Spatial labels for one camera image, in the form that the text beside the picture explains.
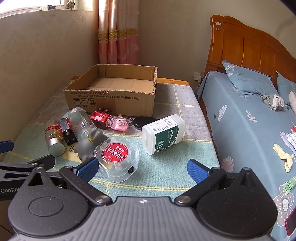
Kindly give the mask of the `yellow bottle silver cap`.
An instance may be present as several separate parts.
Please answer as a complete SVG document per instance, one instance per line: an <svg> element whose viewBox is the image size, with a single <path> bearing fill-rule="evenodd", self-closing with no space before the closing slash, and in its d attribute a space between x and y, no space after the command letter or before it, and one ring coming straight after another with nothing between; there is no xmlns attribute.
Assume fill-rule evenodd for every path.
<svg viewBox="0 0 296 241"><path fill-rule="evenodd" d="M49 153L55 157L61 156L65 152L65 146L58 122L53 119L48 120L45 123L44 133Z"/></svg>

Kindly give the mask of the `grey figurine toy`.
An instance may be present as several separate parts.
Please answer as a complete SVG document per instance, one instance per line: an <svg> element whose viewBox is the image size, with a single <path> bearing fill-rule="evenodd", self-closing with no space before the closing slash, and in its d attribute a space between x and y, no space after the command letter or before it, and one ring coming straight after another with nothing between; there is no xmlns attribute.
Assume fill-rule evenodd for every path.
<svg viewBox="0 0 296 241"><path fill-rule="evenodd" d="M78 132L78 144L75 152L82 162L93 157L94 150L109 139L102 131L93 125L85 126Z"/></svg>

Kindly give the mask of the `clear round box red label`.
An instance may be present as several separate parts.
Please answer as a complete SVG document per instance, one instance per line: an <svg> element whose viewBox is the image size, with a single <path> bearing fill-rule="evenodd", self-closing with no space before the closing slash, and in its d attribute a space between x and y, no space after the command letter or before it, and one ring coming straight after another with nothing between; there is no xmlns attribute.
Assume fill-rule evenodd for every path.
<svg viewBox="0 0 296 241"><path fill-rule="evenodd" d="M123 137L108 138L93 155L99 161L100 172L114 183L126 181L138 169L138 147Z"/></svg>

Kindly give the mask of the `clear plastic jar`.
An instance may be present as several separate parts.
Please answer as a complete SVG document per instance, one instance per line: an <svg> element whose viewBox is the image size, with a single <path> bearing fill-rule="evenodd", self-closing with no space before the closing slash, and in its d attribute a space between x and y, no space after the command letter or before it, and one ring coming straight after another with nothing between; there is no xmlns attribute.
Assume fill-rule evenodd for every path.
<svg viewBox="0 0 296 241"><path fill-rule="evenodd" d="M73 108L63 115L69 120L78 141L87 138L91 129L91 120L83 108Z"/></svg>

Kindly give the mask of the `red toy train block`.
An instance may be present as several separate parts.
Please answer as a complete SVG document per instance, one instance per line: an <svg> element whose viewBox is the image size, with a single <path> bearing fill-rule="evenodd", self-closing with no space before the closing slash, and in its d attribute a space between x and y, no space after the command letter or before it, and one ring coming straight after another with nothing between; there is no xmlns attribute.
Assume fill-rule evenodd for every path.
<svg viewBox="0 0 296 241"><path fill-rule="evenodd" d="M98 108L90 117L97 128L107 130L111 120L111 111L108 108Z"/></svg>

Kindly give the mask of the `white green medicine bottle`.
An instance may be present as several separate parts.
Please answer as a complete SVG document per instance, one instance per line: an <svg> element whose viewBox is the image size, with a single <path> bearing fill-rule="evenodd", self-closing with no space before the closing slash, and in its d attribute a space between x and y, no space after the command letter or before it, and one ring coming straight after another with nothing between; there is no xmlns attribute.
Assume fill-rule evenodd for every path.
<svg viewBox="0 0 296 241"><path fill-rule="evenodd" d="M181 142L184 133L184 120L173 114L143 126L142 145L149 155L153 155Z"/></svg>

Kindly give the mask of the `pink keychain charm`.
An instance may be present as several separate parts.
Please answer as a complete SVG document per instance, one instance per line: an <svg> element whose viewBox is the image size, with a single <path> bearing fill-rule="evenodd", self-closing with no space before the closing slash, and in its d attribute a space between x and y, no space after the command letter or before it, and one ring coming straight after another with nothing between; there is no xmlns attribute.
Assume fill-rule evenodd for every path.
<svg viewBox="0 0 296 241"><path fill-rule="evenodd" d="M126 132L131 125L133 125L133 119L130 117L111 116L107 119L108 127L114 131Z"/></svg>

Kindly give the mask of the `black glossy case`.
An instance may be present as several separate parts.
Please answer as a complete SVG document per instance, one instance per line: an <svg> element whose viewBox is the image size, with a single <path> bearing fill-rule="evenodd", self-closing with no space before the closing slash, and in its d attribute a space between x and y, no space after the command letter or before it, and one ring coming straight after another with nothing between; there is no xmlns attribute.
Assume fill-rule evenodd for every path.
<svg viewBox="0 0 296 241"><path fill-rule="evenodd" d="M158 121L158 119L153 117L138 116L133 119L133 125L136 129L141 130L143 126L153 123L155 121Z"/></svg>

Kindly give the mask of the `black toy block red wheels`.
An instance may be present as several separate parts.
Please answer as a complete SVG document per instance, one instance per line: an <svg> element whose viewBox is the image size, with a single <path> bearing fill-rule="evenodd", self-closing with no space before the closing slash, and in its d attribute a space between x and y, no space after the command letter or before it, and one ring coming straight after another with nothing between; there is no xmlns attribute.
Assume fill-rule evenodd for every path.
<svg viewBox="0 0 296 241"><path fill-rule="evenodd" d="M72 128L68 118L60 119L60 121L58 122L58 128L59 128L60 132L62 133L65 143L68 146L77 142L77 138L74 134L73 128Z"/></svg>

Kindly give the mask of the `yellow paper card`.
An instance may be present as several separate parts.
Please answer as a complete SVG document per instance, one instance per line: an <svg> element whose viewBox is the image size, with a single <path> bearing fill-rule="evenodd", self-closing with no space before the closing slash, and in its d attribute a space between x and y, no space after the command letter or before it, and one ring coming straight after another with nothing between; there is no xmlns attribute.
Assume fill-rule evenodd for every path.
<svg viewBox="0 0 296 241"><path fill-rule="evenodd" d="M65 160L81 163L81 159L78 156L78 153L75 151L77 143L74 143L70 146L66 146L65 152L62 155L62 158Z"/></svg>

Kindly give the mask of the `green tube on bed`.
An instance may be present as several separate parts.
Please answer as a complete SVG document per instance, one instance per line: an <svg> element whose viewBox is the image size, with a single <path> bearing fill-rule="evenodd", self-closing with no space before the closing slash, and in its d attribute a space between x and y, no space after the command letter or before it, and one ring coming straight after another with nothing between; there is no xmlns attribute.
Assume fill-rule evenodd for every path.
<svg viewBox="0 0 296 241"><path fill-rule="evenodd" d="M290 178L290 180L288 180L282 185L283 192L285 193L285 195L288 195L295 186L296 186L296 176L293 176L292 178Z"/></svg>

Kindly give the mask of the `open cardboard box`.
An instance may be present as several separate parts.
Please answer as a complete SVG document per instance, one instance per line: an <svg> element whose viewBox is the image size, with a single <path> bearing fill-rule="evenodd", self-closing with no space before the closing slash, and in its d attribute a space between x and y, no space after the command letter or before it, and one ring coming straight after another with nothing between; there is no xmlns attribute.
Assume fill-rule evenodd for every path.
<svg viewBox="0 0 296 241"><path fill-rule="evenodd" d="M107 108L113 114L152 116L157 86L155 66L97 64L64 89L69 109L93 113Z"/></svg>

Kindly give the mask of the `grey crumpled cloth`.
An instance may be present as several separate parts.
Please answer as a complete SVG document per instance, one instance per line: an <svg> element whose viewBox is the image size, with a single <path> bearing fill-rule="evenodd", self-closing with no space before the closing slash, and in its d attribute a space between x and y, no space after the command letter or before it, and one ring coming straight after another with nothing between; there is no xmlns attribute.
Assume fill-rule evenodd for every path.
<svg viewBox="0 0 296 241"><path fill-rule="evenodd" d="M273 111L285 109L285 101L276 94L263 95L261 100Z"/></svg>

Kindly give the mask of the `blue pillow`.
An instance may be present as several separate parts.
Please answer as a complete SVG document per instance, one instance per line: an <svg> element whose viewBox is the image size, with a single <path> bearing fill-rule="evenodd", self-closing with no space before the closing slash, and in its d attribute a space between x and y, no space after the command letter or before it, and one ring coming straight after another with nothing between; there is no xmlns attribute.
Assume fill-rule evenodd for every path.
<svg viewBox="0 0 296 241"><path fill-rule="evenodd" d="M295 93L295 82L288 80L277 72L277 89L280 96L287 101L287 103L290 103L289 94L291 91Z"/></svg>
<svg viewBox="0 0 296 241"><path fill-rule="evenodd" d="M223 60L222 64L229 80L239 91L260 95L278 95L278 91L274 87L270 76L252 69L237 66L226 60Z"/></svg>

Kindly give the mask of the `pink curtain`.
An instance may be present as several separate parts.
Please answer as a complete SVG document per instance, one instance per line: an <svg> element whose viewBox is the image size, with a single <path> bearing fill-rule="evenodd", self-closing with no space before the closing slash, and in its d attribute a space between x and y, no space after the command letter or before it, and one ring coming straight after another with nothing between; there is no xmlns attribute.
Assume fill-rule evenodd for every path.
<svg viewBox="0 0 296 241"><path fill-rule="evenodd" d="M138 0L99 1L100 64L137 64Z"/></svg>

